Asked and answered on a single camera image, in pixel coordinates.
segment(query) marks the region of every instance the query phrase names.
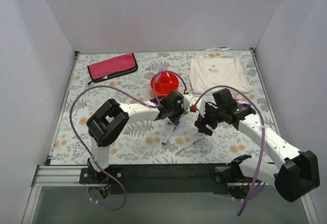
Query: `wall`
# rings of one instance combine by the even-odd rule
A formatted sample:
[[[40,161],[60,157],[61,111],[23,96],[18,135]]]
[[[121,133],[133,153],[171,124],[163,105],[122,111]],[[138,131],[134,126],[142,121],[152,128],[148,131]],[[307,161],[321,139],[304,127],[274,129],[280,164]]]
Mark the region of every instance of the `wall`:
[[[45,0],[0,0],[0,223],[22,220],[74,61]]]
[[[327,223],[327,0],[282,0],[256,49],[282,135],[319,160],[319,188],[311,192]]]
[[[281,0],[46,0],[75,51],[257,46]]]

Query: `red pencil case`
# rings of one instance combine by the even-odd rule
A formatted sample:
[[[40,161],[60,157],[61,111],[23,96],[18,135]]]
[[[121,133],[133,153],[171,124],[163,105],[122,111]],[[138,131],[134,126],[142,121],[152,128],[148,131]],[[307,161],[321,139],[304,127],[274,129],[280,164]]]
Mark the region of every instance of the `red pencil case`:
[[[101,82],[137,71],[134,53],[113,57],[87,66],[92,81]]]

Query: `metal frame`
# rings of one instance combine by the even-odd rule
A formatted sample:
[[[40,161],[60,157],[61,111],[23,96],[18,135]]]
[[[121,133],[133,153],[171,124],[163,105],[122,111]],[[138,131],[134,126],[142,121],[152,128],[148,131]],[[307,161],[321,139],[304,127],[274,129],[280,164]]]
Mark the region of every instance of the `metal frame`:
[[[255,52],[254,49],[251,48],[250,49],[251,54],[252,54],[252,58],[254,60],[255,63],[255,67],[257,69],[263,90],[264,90],[264,94],[266,96],[267,99],[267,103],[268,106],[270,108],[270,112],[272,115],[272,119],[274,120],[275,123],[275,127],[277,130],[277,133],[280,135],[280,130],[279,127],[277,125],[277,121],[275,119],[272,107],[271,107],[271,103],[267,94],[267,90],[265,88],[261,73],[260,73],[260,69],[258,66],[258,62],[256,60],[255,57]],[[61,117],[64,111],[64,107],[67,101],[67,97],[69,94],[69,87],[71,85],[72,79],[73,79],[73,75],[74,75],[74,71],[75,71],[75,67],[76,67],[76,61],[74,62],[73,68],[72,68],[72,72],[69,78],[69,82],[67,84],[67,89],[63,98],[63,102],[62,102],[62,106],[60,109],[60,113],[59,113],[59,118],[58,118],[58,122],[56,125],[56,129],[55,129],[55,134],[54,134],[54,138],[49,150],[49,155],[48,158],[51,158],[52,156],[52,152],[53,152],[53,147],[54,147],[54,143],[56,141],[57,138],[57,134],[58,134],[58,130],[59,130],[59,125],[60,125],[60,121],[61,121]],[[37,168],[35,177],[34,177],[34,182],[32,184],[32,189],[31,189],[31,194],[27,203],[27,207],[25,210],[25,214],[22,220],[23,224],[30,224],[33,222],[33,218],[34,218],[34,214],[37,208],[37,204],[38,204],[38,200],[40,197],[40,193],[41,193],[41,189],[42,186],[104,186],[104,184],[80,184],[79,183],[79,178],[80,178],[80,173],[82,168],[85,168],[84,165],[79,165],[79,166],[39,166]],[[235,185],[240,185],[240,183],[230,183],[228,184],[229,186],[235,186]],[[317,224],[319,223],[317,214],[315,212],[315,209],[313,207],[311,198],[309,194],[304,195],[301,198],[302,204],[303,204],[303,208],[306,212],[308,221],[310,224]]]

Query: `floral pattern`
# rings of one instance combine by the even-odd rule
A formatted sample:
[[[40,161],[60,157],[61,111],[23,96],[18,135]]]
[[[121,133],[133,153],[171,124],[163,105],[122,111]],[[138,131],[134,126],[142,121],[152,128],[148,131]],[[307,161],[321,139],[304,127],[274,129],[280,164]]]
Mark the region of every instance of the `floral pattern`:
[[[275,130],[270,108],[268,106],[254,60],[249,51],[202,51],[202,52],[167,52],[167,53],[134,53],[138,64],[138,71],[117,77],[98,84],[111,85],[127,91],[141,101],[147,101],[152,97],[150,79],[160,66],[179,73],[185,80],[189,89],[189,60],[202,55],[205,58],[240,58],[244,74],[253,91],[248,93],[250,99],[258,104],[265,123]],[[68,112],[74,99],[86,88],[90,77],[87,66],[121,54],[98,54],[80,55],[77,60],[73,79],[69,87],[69,94],[61,117],[59,132],[56,135],[56,143],[52,154],[51,165],[85,165],[89,157],[87,151],[71,129]],[[120,103],[135,103],[122,93],[112,89],[98,88],[89,91],[76,103],[73,112],[73,121],[78,133],[90,146],[90,137],[86,122],[88,118],[109,98],[114,98]],[[213,102],[212,96],[205,96],[207,101]],[[212,136],[206,136],[197,132],[194,121],[197,114],[189,113],[180,120],[180,125],[172,134],[166,145],[161,142],[168,135],[173,125],[167,120],[139,121],[128,124],[116,142],[110,146],[109,157],[111,164],[170,164],[170,163],[225,163],[230,162],[242,154],[259,155],[260,148],[247,136],[235,130],[232,126],[221,123]],[[183,150],[177,156],[177,150],[196,140],[195,145]]]

